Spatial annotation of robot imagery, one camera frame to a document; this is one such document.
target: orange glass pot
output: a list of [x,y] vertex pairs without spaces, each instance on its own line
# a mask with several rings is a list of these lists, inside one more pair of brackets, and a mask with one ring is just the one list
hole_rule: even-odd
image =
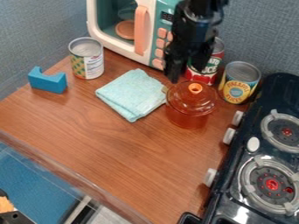
[[216,91],[196,80],[181,82],[169,89],[166,95],[166,115],[184,129],[205,127],[208,116],[215,109]]

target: red and white can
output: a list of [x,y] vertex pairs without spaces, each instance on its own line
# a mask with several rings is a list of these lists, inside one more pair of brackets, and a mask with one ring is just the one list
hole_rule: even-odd
[[223,41],[220,38],[216,38],[212,57],[209,59],[205,69],[199,72],[191,65],[191,60],[189,59],[184,77],[190,81],[202,81],[209,86],[214,84],[219,65],[224,56],[224,50]]

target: white knob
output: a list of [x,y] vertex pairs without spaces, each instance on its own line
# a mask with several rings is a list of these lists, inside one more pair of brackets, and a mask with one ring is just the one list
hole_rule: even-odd
[[225,133],[224,137],[223,137],[223,140],[222,140],[223,143],[228,144],[228,145],[231,144],[231,142],[233,140],[233,136],[234,136],[235,133],[236,133],[235,129],[228,128],[226,130],[226,133]]
[[240,121],[242,120],[243,115],[244,115],[244,112],[237,110],[233,116],[232,125],[238,127],[240,124]]
[[209,170],[205,174],[204,184],[207,187],[212,186],[212,182],[214,181],[216,177],[217,171],[215,169],[209,168]]
[[247,150],[255,152],[260,148],[260,140],[256,136],[251,137],[247,142]]

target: tin can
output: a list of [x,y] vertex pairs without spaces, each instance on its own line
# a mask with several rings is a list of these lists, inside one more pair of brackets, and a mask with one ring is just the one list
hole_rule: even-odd
[[231,62],[223,73],[219,94],[227,102],[240,104],[254,93],[260,79],[261,72],[255,66],[243,61]]
[[218,67],[224,56],[225,46],[220,38],[215,39],[215,46],[212,52],[212,57],[209,59],[205,69],[199,72],[191,65],[192,61],[189,59],[185,72],[185,78],[190,81],[202,81],[211,86],[216,81]]
[[68,45],[68,50],[76,77],[91,80],[104,73],[103,46],[94,38],[77,38]]

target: stove burner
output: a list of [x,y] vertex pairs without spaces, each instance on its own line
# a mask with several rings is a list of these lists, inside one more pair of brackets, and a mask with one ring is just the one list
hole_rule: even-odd
[[294,199],[294,189],[288,176],[275,168],[255,168],[250,174],[250,181],[258,195],[266,202],[274,205],[283,205]]
[[257,156],[248,162],[240,183],[246,197],[270,213],[293,215],[299,208],[299,173],[270,157]]
[[261,132],[278,149],[299,153],[299,119],[294,116],[278,114],[273,109],[261,121]]

